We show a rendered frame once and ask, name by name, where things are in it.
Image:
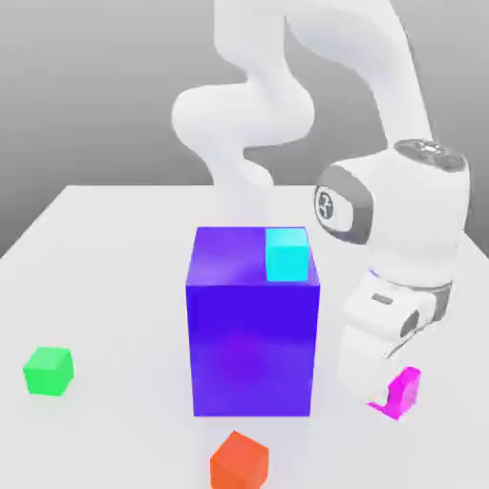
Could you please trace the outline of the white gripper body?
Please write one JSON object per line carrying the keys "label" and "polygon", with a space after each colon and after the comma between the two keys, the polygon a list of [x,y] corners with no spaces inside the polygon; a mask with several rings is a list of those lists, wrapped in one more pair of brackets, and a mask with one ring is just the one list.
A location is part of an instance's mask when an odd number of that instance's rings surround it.
{"label": "white gripper body", "polygon": [[385,406],[389,386],[403,371],[404,349],[412,341],[390,343],[380,336],[347,324],[341,336],[338,357],[338,379],[358,400]]}

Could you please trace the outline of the small magenta cube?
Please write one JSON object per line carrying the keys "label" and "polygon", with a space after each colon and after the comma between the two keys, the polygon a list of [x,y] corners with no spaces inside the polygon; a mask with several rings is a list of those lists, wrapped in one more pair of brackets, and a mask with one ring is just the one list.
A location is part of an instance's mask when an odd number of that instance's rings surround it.
{"label": "small magenta cube", "polygon": [[398,421],[416,403],[420,380],[420,369],[406,367],[389,383],[381,384],[379,392],[386,395],[384,403],[379,403],[380,397],[378,397],[374,401],[369,401],[367,405]]}

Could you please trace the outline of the small cyan cube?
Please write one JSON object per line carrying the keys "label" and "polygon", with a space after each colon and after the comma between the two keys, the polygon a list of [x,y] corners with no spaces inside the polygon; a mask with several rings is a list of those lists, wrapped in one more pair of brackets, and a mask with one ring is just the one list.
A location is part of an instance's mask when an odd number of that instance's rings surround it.
{"label": "small cyan cube", "polygon": [[308,259],[308,234],[303,227],[266,229],[266,278],[270,282],[305,282]]}

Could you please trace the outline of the small orange cube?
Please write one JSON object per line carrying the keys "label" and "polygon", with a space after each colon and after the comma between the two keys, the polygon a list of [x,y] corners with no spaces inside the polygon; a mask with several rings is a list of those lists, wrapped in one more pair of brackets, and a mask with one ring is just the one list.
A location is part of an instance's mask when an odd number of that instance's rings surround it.
{"label": "small orange cube", "polygon": [[269,470],[269,449],[233,431],[210,459],[212,489],[261,489]]}

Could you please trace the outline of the small green cube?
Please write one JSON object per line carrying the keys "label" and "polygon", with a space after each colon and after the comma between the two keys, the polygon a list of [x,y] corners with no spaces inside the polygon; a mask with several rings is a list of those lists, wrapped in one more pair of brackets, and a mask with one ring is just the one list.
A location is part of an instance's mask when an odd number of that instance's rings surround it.
{"label": "small green cube", "polygon": [[74,378],[74,361],[67,348],[38,347],[23,367],[28,392],[61,396]]}

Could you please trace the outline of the large blue box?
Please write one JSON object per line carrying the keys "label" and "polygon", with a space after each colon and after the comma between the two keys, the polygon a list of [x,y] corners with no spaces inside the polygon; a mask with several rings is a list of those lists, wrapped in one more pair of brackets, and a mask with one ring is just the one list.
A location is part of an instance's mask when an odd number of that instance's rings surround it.
{"label": "large blue box", "polygon": [[320,281],[266,278],[267,227],[198,227],[185,283],[196,416],[307,416]]}

